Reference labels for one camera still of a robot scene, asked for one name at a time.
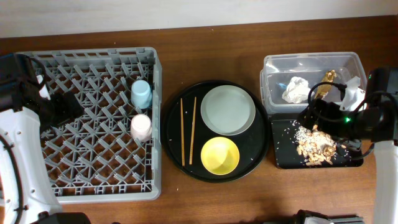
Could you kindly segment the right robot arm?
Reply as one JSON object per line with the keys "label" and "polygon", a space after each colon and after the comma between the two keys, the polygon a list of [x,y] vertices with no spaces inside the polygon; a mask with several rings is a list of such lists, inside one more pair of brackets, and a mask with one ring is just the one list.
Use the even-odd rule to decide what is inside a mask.
{"label": "right robot arm", "polygon": [[320,82],[313,89],[335,86],[341,104],[326,102],[308,92],[307,107],[297,120],[305,128],[316,124],[320,131],[346,141],[369,140],[368,153],[376,159],[374,223],[397,223],[397,69],[380,67],[369,74],[362,98],[356,83]]}

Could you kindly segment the black rectangular tray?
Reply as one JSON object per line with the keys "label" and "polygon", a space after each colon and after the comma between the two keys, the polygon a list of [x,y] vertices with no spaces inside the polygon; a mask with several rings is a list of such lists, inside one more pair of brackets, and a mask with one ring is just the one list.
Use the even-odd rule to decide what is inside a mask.
{"label": "black rectangular tray", "polygon": [[276,164],[281,169],[305,169],[305,168],[331,168],[331,167],[359,167],[364,159],[352,160],[362,155],[360,151],[339,149],[341,154],[334,154],[332,164],[327,161],[320,165],[308,166],[308,157],[299,155],[296,138],[300,124],[297,122],[298,113],[279,113],[271,116],[272,138],[274,140],[274,152]]}

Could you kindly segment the light blue cup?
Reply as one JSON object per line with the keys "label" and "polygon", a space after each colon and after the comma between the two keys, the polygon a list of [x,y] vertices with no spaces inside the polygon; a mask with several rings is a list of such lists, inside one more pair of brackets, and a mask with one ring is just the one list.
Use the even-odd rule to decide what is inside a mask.
{"label": "light blue cup", "polygon": [[131,87],[131,102],[140,109],[148,108],[152,103],[152,89],[145,80],[136,80]]}

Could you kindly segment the pink cup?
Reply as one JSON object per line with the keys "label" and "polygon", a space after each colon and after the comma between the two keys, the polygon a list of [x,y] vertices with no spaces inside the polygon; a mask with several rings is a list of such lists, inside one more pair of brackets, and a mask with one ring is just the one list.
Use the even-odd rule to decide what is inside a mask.
{"label": "pink cup", "polygon": [[131,136],[140,142],[146,142],[152,137],[152,122],[147,115],[137,114],[132,118]]}

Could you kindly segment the clear plastic bin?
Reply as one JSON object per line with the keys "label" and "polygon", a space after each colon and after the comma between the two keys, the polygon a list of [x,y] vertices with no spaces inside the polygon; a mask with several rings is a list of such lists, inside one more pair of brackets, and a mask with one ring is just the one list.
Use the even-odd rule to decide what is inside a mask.
{"label": "clear plastic bin", "polygon": [[354,52],[317,52],[301,54],[268,55],[261,70],[261,100],[268,115],[300,113],[307,106],[288,103],[282,99],[291,78],[300,77],[308,81],[311,88],[320,83],[326,72],[334,70],[335,83],[346,83],[354,77],[360,78],[360,89],[365,90],[367,78],[358,55]]}

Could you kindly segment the grey dishwasher rack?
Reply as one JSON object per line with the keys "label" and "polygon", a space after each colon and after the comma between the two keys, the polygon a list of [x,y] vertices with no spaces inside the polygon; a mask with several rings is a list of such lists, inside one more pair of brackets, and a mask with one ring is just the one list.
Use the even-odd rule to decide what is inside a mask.
{"label": "grey dishwasher rack", "polygon": [[[82,116],[41,136],[45,166],[62,204],[154,200],[161,193],[162,66],[152,47],[31,51],[49,77],[51,93],[72,92]],[[131,102],[131,87],[152,89],[146,109]],[[152,122],[152,137],[133,140],[137,114]]]}

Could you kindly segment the food scraps pile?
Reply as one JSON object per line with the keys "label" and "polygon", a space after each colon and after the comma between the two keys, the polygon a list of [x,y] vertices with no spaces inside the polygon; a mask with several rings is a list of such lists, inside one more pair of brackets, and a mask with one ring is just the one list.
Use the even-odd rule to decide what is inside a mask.
{"label": "food scraps pile", "polygon": [[329,134],[317,128],[317,125],[312,129],[298,127],[294,136],[297,154],[304,158],[306,166],[333,165],[333,159],[337,155],[337,143]]}

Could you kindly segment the gold foil wrapper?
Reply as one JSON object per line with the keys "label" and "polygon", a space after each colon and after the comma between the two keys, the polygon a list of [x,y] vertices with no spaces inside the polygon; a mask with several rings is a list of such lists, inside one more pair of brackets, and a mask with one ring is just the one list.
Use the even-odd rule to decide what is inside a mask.
{"label": "gold foil wrapper", "polygon": [[327,82],[327,84],[322,84],[318,86],[317,92],[315,93],[315,99],[324,99],[328,92],[331,90],[332,86],[329,83],[333,83],[336,78],[335,70],[327,71],[322,79],[322,82]]}

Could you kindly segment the wooden chopstick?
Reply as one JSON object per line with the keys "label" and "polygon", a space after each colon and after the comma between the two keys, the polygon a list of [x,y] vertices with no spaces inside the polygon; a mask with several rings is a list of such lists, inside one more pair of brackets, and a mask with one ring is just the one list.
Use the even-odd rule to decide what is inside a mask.
{"label": "wooden chopstick", "polygon": [[195,138],[195,121],[196,121],[196,108],[197,108],[197,97],[194,97],[193,104],[193,116],[192,116],[192,130],[191,130],[191,138],[190,138],[190,157],[189,157],[189,165],[193,163],[193,144]]}
{"label": "wooden chopstick", "polygon": [[182,166],[185,166],[185,138],[184,138],[184,117],[183,117],[183,99],[180,99],[180,130],[181,130],[181,156]]}

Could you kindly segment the white tissue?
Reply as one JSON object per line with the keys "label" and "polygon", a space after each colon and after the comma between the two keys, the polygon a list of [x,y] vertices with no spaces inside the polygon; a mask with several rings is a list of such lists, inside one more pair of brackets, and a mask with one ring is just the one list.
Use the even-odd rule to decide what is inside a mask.
{"label": "white tissue", "polygon": [[301,77],[292,77],[285,91],[282,94],[282,99],[288,103],[299,104],[308,99],[310,88],[308,81]]}

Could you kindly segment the round black tray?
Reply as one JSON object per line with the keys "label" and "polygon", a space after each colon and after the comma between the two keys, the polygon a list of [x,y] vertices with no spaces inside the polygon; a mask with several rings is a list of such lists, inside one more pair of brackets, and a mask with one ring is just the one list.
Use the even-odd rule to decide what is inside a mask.
{"label": "round black tray", "polygon": [[[200,153],[203,145],[211,138],[220,135],[210,130],[203,122],[200,114],[200,104],[203,97],[214,87],[221,85],[236,85],[226,80],[208,80],[194,84],[180,93],[175,94],[166,102],[161,117],[161,142],[174,165],[187,175],[212,183],[229,182],[240,179],[254,170],[267,154],[271,127],[265,108],[260,100],[247,88],[236,85],[247,91],[254,100],[256,117],[252,125],[243,133],[228,138],[238,147],[240,161],[237,168],[226,175],[214,175],[208,172],[201,163]],[[189,165],[190,138],[192,130],[192,114],[194,97],[197,97],[195,138],[193,144],[193,163]],[[183,99],[185,166],[182,166],[181,130],[180,130],[180,99]]]}

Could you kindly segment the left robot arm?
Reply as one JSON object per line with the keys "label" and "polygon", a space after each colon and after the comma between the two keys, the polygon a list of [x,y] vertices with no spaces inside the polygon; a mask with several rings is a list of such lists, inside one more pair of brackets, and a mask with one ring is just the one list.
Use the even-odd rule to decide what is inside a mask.
{"label": "left robot arm", "polygon": [[1,185],[5,223],[89,223],[64,212],[50,185],[40,135],[83,114],[75,95],[49,92],[47,72],[24,54],[1,57]]}

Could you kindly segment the yellow bowl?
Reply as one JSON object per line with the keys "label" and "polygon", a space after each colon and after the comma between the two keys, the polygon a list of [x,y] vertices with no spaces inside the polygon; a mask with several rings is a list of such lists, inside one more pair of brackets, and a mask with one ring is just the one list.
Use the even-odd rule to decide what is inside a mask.
{"label": "yellow bowl", "polygon": [[214,175],[226,175],[234,171],[240,161],[237,145],[225,137],[209,139],[200,153],[204,168]]}

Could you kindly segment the grey round plate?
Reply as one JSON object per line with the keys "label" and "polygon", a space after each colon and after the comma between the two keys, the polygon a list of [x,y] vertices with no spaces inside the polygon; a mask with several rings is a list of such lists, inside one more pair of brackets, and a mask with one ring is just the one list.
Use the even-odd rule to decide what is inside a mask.
{"label": "grey round plate", "polygon": [[221,85],[203,97],[200,114],[204,124],[213,132],[234,136],[252,125],[256,106],[247,91],[234,85]]}

